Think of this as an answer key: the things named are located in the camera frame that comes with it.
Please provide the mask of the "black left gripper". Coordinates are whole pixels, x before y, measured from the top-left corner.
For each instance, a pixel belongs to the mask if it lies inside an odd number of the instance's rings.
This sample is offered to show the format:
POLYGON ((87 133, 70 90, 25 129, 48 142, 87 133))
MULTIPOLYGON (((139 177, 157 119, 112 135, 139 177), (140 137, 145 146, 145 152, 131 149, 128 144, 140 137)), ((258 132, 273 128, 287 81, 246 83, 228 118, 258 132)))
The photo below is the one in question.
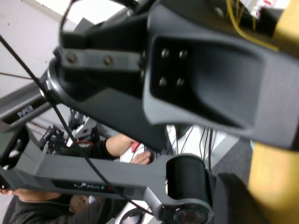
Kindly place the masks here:
POLYGON ((143 107, 140 65, 147 16, 62 35, 62 100, 79 112, 152 149, 166 143, 163 126, 152 126, 143 107))

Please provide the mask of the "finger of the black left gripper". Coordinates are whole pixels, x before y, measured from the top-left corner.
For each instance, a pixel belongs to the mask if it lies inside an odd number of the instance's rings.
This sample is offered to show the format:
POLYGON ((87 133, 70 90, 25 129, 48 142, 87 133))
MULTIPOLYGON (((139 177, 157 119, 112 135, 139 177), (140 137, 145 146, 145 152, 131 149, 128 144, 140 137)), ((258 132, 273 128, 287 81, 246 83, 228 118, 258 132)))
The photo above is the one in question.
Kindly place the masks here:
POLYGON ((224 0, 162 0, 161 18, 179 17, 195 23, 228 23, 224 0))
POLYGON ((147 21, 143 107, 152 124, 207 126, 278 148, 299 147, 299 51, 242 38, 228 23, 147 21))

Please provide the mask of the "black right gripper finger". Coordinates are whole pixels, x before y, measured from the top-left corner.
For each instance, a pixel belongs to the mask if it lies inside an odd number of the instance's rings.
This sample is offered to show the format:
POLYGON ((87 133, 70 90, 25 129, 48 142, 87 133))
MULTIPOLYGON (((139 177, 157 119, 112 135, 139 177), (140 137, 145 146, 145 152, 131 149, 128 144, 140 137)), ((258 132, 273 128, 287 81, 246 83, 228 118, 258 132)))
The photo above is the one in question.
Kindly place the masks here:
POLYGON ((242 180, 220 173, 216 180, 217 224, 264 224, 265 216, 242 180))

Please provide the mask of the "bare person hand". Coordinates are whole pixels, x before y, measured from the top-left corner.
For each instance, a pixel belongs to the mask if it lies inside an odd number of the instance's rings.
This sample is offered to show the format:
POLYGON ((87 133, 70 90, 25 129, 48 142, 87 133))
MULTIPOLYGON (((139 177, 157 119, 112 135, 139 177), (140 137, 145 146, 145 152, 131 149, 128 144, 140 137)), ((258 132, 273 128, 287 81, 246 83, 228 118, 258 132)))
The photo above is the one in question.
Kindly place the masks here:
POLYGON ((151 161, 151 153, 148 151, 142 152, 136 155, 132 160, 131 163, 135 164, 149 164, 151 161))

